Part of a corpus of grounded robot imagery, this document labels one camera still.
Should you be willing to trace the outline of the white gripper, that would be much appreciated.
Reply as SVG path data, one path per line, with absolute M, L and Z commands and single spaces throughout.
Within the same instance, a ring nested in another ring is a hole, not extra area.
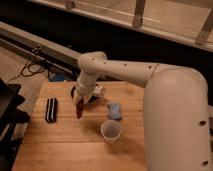
M 81 82 L 77 82 L 75 84 L 74 97 L 73 101 L 77 104 L 80 101 L 83 101 L 84 104 L 87 104 L 91 99 L 92 94 L 95 90 L 96 84 L 83 84 Z

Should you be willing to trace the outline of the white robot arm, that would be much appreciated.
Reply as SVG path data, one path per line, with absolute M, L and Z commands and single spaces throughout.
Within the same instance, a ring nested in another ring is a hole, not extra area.
M 103 52 L 78 57 L 74 99 L 92 94 L 104 74 L 144 89 L 143 124 L 148 171 L 213 171 L 208 85 L 189 67 L 109 60 Z

